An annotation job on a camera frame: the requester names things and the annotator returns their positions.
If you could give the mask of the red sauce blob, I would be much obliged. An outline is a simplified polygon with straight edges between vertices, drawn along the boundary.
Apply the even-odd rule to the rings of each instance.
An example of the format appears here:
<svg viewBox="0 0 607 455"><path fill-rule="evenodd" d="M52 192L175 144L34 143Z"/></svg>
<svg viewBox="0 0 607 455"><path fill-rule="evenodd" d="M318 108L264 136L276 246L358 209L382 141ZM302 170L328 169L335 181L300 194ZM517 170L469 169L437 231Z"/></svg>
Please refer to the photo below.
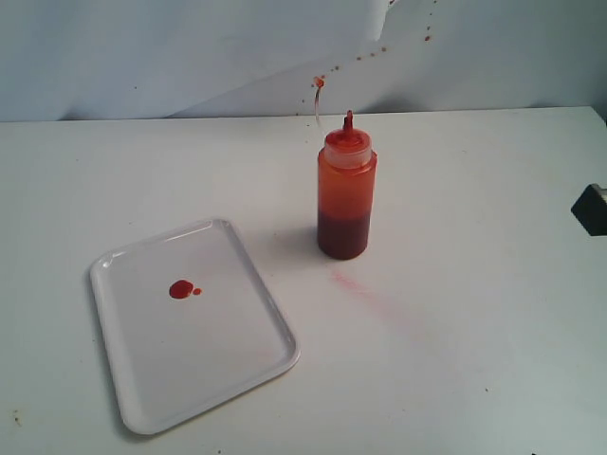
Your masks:
<svg viewBox="0 0 607 455"><path fill-rule="evenodd" d="M187 280L178 280L171 284L169 296L174 300L184 300L190 296L199 296L202 289Z"/></svg>

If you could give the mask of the white rectangular plastic tray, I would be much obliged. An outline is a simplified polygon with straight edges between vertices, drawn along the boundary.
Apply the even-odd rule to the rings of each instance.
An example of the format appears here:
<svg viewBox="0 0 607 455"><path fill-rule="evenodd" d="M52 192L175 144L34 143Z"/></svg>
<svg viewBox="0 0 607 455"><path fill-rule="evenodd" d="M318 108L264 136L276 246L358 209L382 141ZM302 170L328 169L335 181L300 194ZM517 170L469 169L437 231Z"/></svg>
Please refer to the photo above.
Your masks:
<svg viewBox="0 0 607 455"><path fill-rule="evenodd" d="M300 348L234 225L122 246L89 270L123 424L155 435L286 373ZM174 300L187 280L199 296Z"/></svg>

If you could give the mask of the red sauce squeeze bottle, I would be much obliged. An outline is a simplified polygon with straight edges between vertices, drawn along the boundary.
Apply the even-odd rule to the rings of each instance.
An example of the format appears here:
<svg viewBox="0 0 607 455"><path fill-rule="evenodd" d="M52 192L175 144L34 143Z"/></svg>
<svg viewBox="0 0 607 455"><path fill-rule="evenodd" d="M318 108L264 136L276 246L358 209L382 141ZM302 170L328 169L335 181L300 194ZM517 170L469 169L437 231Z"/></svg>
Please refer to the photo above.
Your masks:
<svg viewBox="0 0 607 455"><path fill-rule="evenodd" d="M368 245L377 153L368 133L346 112L318 154L317 244L335 260L351 260Z"/></svg>

